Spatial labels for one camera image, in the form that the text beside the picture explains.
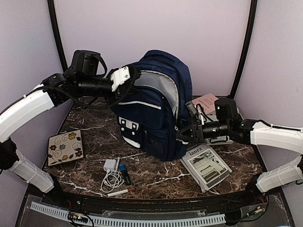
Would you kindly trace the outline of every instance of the black pole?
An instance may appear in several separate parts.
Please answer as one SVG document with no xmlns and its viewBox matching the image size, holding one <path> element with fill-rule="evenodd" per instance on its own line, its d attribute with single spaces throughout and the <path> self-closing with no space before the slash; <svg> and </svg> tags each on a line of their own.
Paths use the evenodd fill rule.
<svg viewBox="0 0 303 227">
<path fill-rule="evenodd" d="M 66 58 L 65 58 L 65 54 L 64 54 L 64 50 L 63 50 L 63 46 L 62 46 L 61 37 L 60 37 L 55 4 L 54 4 L 53 0 L 47 0 L 47 3 L 48 3 L 49 16 L 51 18 L 51 23 L 52 23 L 52 28 L 53 28 L 53 36 L 55 38 L 61 66 L 62 66 L 63 71 L 66 71 L 67 63 L 66 63 Z"/>
<path fill-rule="evenodd" d="M 246 28 L 246 34 L 245 34 L 245 38 L 244 38 L 242 53 L 241 53 L 237 73 L 236 73 L 236 76 L 235 76 L 235 80 L 234 80 L 233 85 L 232 85 L 232 90 L 231 90 L 230 95 L 228 96 L 229 98 L 232 98 L 232 99 L 234 99 L 235 96 L 236 96 L 237 89 L 238 89 L 238 86 L 239 86 L 239 83 L 240 83 L 240 79 L 241 79 L 241 76 L 242 76 L 242 73 L 243 73 L 243 69 L 244 69 L 248 49 L 250 47 L 250 39 L 251 39 L 252 29 L 254 27 L 254 22 L 255 22 L 257 2 L 258 2 L 258 0 L 251 0 L 251 3 L 250 3 L 250 14 L 249 14 L 249 18 L 248 18 L 248 23 L 247 23 L 247 28 Z"/>
</svg>

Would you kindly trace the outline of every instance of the white wall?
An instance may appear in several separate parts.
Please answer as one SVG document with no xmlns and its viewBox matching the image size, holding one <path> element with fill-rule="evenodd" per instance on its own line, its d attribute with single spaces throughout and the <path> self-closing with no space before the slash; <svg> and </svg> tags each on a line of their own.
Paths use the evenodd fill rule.
<svg viewBox="0 0 303 227">
<path fill-rule="evenodd" d="M 179 57 L 194 94 L 228 95 L 246 31 L 250 0 L 57 0 L 68 62 L 77 49 L 102 54 L 109 68 L 150 49 Z"/>
<path fill-rule="evenodd" d="M 259 1 L 250 50 L 236 95 L 245 118 L 303 127 L 303 2 Z M 260 147 L 269 170 L 298 154 Z M 296 226 L 303 226 L 303 186 L 284 186 Z"/>
<path fill-rule="evenodd" d="M 47 1 L 0 1 L 0 110 L 29 92 L 61 65 L 53 39 Z M 69 104 L 42 114 L 12 139 L 31 161 L 42 166 L 48 137 L 57 130 Z M 0 176 L 0 227 L 15 226 L 27 184 L 4 171 Z"/>
</svg>

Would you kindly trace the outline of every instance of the white pen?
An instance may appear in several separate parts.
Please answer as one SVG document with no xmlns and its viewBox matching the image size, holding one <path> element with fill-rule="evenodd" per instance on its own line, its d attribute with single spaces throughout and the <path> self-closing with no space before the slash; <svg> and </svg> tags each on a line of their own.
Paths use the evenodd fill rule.
<svg viewBox="0 0 303 227">
<path fill-rule="evenodd" d="M 127 193 L 127 192 L 133 192 L 135 190 L 136 190 L 135 188 L 125 189 L 125 190 L 121 190 L 121 191 L 118 191 L 118 192 L 109 193 L 109 194 L 107 194 L 107 196 L 111 197 L 111 196 L 114 196 L 114 195 L 120 195 L 120 194 Z"/>
</svg>

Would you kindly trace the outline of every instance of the photo on magazine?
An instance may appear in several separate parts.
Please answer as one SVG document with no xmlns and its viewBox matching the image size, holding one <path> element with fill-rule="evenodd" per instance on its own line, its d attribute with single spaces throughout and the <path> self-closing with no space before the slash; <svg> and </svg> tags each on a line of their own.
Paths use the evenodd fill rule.
<svg viewBox="0 0 303 227">
<path fill-rule="evenodd" d="M 188 161 L 207 184 L 228 171 L 211 150 L 197 155 Z"/>
</svg>

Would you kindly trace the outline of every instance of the pink paper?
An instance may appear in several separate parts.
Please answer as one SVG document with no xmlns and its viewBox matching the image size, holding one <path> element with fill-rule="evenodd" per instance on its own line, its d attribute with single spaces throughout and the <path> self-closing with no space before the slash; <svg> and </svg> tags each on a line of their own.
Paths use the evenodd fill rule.
<svg viewBox="0 0 303 227">
<path fill-rule="evenodd" d="M 199 98 L 196 98 L 193 100 L 194 105 L 197 105 L 198 103 L 201 104 L 201 106 L 204 109 L 204 112 L 206 115 L 214 113 L 214 102 L 218 100 L 216 96 L 209 93 L 205 96 L 201 96 Z"/>
</svg>

